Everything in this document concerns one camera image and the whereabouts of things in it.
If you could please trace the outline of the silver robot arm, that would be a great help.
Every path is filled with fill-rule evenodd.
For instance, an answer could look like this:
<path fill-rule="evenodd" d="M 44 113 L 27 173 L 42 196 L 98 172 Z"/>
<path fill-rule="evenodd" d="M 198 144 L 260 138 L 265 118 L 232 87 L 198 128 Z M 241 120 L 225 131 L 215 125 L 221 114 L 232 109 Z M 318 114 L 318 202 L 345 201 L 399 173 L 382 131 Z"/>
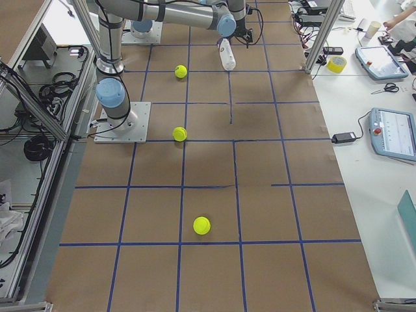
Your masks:
<path fill-rule="evenodd" d="M 145 38 L 149 36 L 153 30 L 153 20 L 145 19 L 143 21 L 132 21 L 130 30 L 134 37 Z"/>
<path fill-rule="evenodd" d="M 221 38 L 253 42 L 246 28 L 251 7 L 245 1 L 97 1 L 99 52 L 96 96 L 109 118 L 106 131 L 119 131 L 135 120 L 122 80 L 122 43 L 159 44 L 163 23 L 216 31 Z"/>

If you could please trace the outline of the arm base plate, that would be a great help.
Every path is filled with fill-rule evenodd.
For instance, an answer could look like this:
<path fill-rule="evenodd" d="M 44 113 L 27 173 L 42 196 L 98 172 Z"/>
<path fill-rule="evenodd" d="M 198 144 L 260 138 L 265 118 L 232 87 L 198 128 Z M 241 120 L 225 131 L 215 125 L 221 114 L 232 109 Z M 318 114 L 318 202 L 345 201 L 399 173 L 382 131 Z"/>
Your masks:
<path fill-rule="evenodd" d="M 123 45 L 160 44 L 163 23 L 153 20 L 127 20 L 123 29 Z"/>
<path fill-rule="evenodd" d="M 94 142 L 97 144 L 145 143 L 150 110 L 149 101 L 133 101 L 127 119 L 114 120 L 108 118 L 107 113 L 102 109 L 100 118 L 106 121 L 98 123 Z"/>

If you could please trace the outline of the person's hand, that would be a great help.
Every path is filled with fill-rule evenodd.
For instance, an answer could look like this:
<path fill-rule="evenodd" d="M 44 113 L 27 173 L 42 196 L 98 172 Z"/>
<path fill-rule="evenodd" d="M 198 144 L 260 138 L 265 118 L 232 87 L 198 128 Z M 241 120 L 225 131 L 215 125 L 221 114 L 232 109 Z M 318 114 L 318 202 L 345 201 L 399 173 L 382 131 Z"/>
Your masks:
<path fill-rule="evenodd" d="M 386 31 L 391 30 L 396 25 L 394 19 L 390 19 L 388 21 L 383 22 L 383 26 L 385 27 Z"/>

